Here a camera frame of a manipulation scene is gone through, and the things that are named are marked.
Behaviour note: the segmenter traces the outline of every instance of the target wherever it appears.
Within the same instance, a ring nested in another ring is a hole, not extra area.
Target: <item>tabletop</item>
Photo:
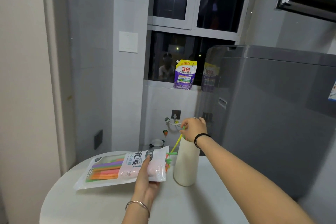
[[[173,178],[174,158],[166,181],[150,213],[149,223],[248,224],[243,212],[222,183],[207,157],[200,156],[196,183],[178,185]],[[40,224],[120,224],[134,184],[75,191],[73,185],[90,163],[87,159],[66,172],[44,200]]]

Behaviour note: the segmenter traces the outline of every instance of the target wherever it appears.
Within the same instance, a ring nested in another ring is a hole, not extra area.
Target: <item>gray appliance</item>
[[[298,199],[332,143],[336,55],[260,46],[208,50],[196,115],[212,138]]]

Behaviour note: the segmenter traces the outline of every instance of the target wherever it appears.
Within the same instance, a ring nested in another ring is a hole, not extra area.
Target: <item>yellow straw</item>
[[[171,152],[173,152],[173,151],[175,150],[175,148],[176,148],[176,146],[179,144],[181,138],[182,138],[182,134],[180,135],[178,141],[176,142],[176,144],[175,144],[174,148],[171,150]]]

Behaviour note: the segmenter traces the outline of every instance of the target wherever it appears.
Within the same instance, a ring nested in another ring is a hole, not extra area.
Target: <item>white switch plate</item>
[[[119,52],[138,53],[138,33],[119,31]]]

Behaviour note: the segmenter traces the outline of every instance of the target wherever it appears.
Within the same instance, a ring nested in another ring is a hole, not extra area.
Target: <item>black wristband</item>
[[[197,148],[199,148],[199,149],[200,149],[200,147],[198,147],[196,141],[197,141],[197,138],[199,138],[200,136],[208,136],[208,137],[212,138],[211,136],[209,136],[209,135],[206,134],[206,133],[200,133],[200,134],[198,134],[198,135],[195,137],[195,139],[194,139],[194,144],[195,144],[195,146],[196,146]]]

